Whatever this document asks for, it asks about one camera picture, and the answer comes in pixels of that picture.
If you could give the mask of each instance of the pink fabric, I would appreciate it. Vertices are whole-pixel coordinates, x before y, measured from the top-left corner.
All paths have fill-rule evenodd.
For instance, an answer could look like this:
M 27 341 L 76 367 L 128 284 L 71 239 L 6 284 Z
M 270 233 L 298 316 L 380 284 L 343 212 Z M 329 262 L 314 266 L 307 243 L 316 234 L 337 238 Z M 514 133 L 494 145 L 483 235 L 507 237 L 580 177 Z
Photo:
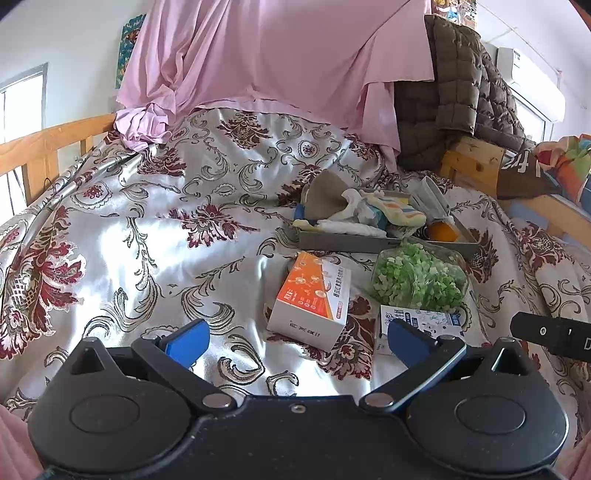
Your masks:
M 558 457 L 556 469 L 570 480 L 591 480 L 591 432 L 574 449 Z
M 433 80 L 428 0 L 156 0 L 118 101 L 126 146 L 196 107 L 289 113 L 400 150 L 395 80 Z
M 27 424 L 0 405 L 0 479 L 31 480 L 41 471 Z

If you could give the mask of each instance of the diced vegetables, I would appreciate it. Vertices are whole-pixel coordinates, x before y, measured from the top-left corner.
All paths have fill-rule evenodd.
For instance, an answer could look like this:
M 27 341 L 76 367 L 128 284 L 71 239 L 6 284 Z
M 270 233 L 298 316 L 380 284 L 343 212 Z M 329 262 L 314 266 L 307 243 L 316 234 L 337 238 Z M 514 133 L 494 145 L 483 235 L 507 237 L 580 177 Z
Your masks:
M 399 248 L 380 253 L 372 284 L 384 305 L 447 312 L 462 303 L 468 279 L 458 265 L 404 240 Z

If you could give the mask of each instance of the white box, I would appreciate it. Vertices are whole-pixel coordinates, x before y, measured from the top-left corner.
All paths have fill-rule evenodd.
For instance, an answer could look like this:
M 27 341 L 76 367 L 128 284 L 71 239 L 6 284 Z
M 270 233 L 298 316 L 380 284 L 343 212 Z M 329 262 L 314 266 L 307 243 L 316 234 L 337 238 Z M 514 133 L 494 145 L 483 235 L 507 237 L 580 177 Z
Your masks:
M 388 346 L 388 325 L 394 319 L 404 320 L 409 325 L 437 338 L 444 333 L 463 337 L 459 316 L 426 310 L 402 309 L 381 305 L 379 309 L 380 321 L 375 329 L 375 351 L 382 355 L 393 355 Z
M 300 252 L 267 328 L 330 352 L 347 323 L 350 285 L 350 270 Z

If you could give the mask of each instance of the plastic bag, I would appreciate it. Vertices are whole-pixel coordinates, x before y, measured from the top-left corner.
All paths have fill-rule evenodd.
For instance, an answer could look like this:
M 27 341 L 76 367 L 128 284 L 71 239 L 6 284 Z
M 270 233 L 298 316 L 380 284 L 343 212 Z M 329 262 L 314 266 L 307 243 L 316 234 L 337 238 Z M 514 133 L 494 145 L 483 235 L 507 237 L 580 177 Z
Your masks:
M 468 286 L 459 253 L 414 238 L 382 250 L 372 274 L 373 296 L 381 304 L 430 312 L 458 307 Z

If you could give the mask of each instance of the floral patterned bedspread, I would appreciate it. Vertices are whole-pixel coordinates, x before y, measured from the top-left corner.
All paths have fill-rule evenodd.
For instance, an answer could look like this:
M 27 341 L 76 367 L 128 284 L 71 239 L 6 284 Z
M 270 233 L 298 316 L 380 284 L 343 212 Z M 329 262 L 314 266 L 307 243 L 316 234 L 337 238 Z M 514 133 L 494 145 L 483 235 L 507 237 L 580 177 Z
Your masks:
M 330 168 L 351 186 L 407 190 L 429 174 L 482 246 L 462 306 L 472 345 L 509 334 L 517 311 L 588 321 L 591 255 L 511 221 L 496 201 L 432 173 L 390 174 L 373 146 L 288 115 L 197 111 L 139 154 L 116 134 L 0 227 L 0 400 L 27 418 L 87 335 L 107 346 L 202 318 L 212 338 L 193 371 L 238 399 L 351 394 L 404 370 L 374 356 L 375 255 L 315 252 L 353 271 L 347 324 L 331 353 L 266 329 L 289 262 L 302 187 Z M 586 363 L 522 342 L 567 411 L 572 446 L 589 430 Z

